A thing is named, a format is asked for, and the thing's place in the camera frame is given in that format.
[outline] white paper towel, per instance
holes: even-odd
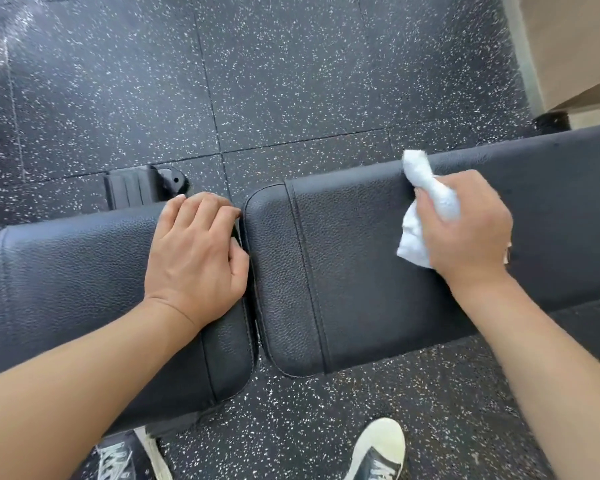
[[[456,192],[435,179],[425,152],[405,150],[402,154],[402,168],[414,187],[420,187],[429,194],[440,218],[452,220],[460,217],[460,202]],[[417,266],[431,267],[429,253],[422,239],[422,224],[416,201],[412,202],[402,219],[402,238],[397,254]]]

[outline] forearm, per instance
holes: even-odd
[[[182,337],[191,338],[178,328],[191,326],[183,320],[144,303],[0,374],[0,479],[69,477]]]
[[[600,363],[508,275],[454,295],[492,347],[556,475],[600,479]]]

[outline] person's left arm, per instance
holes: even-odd
[[[240,211],[213,194],[169,201],[145,297],[118,320],[0,374],[0,479],[64,480],[160,368],[243,295]]]

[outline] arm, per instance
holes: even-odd
[[[600,362],[507,274],[512,218],[476,171],[441,177],[461,218],[444,222],[418,190],[432,266],[493,349],[531,430],[561,480],[600,480]]]
[[[160,368],[243,295],[239,210],[213,194],[169,201],[142,303],[0,374],[0,479],[64,480]]]

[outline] person's left hand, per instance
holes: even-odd
[[[239,216],[211,193],[168,201],[149,252],[144,300],[177,310],[196,333],[227,313],[247,287],[249,256],[231,236]]]

